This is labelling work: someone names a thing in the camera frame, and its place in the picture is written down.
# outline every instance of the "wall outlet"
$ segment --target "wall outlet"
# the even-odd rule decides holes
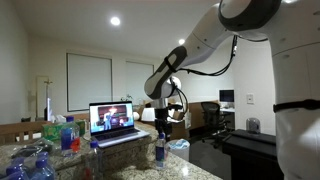
[[[254,104],[253,93],[247,94],[247,104]]]

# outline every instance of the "green object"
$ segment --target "green object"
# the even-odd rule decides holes
[[[80,136],[83,136],[86,132],[85,120],[75,120],[75,123],[80,127]],[[65,123],[53,123],[42,125],[43,137],[50,141],[60,140],[60,131],[64,124]]]

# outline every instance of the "laptop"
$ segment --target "laptop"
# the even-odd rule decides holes
[[[131,101],[90,103],[89,113],[91,138],[100,148],[150,135],[134,126]]]

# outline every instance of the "office chair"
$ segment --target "office chair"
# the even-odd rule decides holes
[[[225,120],[228,114],[220,113],[220,105],[215,102],[201,102],[201,106],[206,132],[209,133],[207,137],[202,138],[202,142],[205,142],[206,139],[213,139],[213,147],[216,149],[222,143],[223,138],[229,134],[230,129],[227,124],[230,121]]]

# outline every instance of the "ceiling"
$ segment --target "ceiling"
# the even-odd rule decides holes
[[[163,58],[218,0],[13,0],[31,35]],[[109,19],[119,16],[121,25]]]

